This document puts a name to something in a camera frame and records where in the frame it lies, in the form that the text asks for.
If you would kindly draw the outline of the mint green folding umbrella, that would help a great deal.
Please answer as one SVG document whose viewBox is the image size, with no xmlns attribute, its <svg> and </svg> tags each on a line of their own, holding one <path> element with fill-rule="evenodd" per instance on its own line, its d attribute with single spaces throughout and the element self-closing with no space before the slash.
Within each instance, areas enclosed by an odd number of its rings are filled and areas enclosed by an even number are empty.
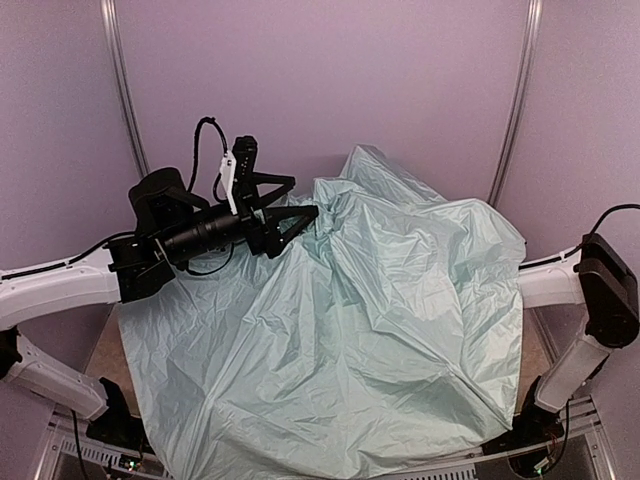
<svg viewBox="0 0 640 480">
<path fill-rule="evenodd" d="M 204 257 L 200 277 L 119 311 L 145 430 L 177 479 L 365 478 L 511 427 L 521 234 L 369 146 L 311 202 L 279 257 Z"/>
</svg>

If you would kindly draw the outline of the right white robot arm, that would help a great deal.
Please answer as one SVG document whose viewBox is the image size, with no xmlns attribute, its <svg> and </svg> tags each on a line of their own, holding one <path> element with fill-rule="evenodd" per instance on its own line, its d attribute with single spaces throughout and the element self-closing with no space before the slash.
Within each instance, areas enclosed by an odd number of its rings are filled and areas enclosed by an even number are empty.
<svg viewBox="0 0 640 480">
<path fill-rule="evenodd" d="M 580 314 L 574 336 L 537 381 L 536 408 L 557 413 L 602 368 L 611 353 L 639 335 L 638 280 L 598 233 L 574 250 L 519 267 L 525 309 L 567 307 Z"/>
</svg>

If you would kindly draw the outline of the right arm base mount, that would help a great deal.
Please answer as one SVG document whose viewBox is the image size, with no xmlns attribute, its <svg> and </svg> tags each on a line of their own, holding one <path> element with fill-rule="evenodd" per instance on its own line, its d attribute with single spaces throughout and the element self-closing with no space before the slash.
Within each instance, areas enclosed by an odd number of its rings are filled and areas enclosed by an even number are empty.
<svg viewBox="0 0 640 480">
<path fill-rule="evenodd" d="M 547 411 L 535 404 L 540 380 L 538 376 L 529 387 L 522 409 L 513 419 L 512 429 L 481 445 L 484 455 L 524 448 L 564 435 L 560 413 Z"/>
</svg>

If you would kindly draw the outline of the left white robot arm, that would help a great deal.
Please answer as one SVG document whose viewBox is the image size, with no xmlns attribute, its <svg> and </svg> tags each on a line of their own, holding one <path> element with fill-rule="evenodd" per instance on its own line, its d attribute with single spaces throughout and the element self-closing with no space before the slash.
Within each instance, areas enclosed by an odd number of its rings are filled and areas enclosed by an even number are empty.
<svg viewBox="0 0 640 480">
<path fill-rule="evenodd" d="M 188 191 L 173 167 L 129 192 L 132 232 L 114 234 L 75 257 L 1 275 L 1 379 L 66 406 L 89 421 L 128 408 L 117 385 L 89 377 L 42 352 L 19 331 L 38 317 L 90 305 L 131 303 L 157 294 L 205 253 L 245 241 L 254 255 L 279 256 L 318 216 L 314 205 L 275 206 L 288 176 L 226 171 L 230 195 L 218 205 Z"/>
</svg>

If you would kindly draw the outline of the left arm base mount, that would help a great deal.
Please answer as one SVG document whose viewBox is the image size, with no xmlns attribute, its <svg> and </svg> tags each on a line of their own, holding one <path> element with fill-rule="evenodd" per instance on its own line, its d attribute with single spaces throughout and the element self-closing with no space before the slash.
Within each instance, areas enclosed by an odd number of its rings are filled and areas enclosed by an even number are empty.
<svg viewBox="0 0 640 480">
<path fill-rule="evenodd" d="M 89 422 L 86 436 L 139 454 L 154 454 L 142 419 L 131 414 L 120 387 L 105 377 L 101 377 L 99 382 L 107 395 L 107 410 Z"/>
</svg>

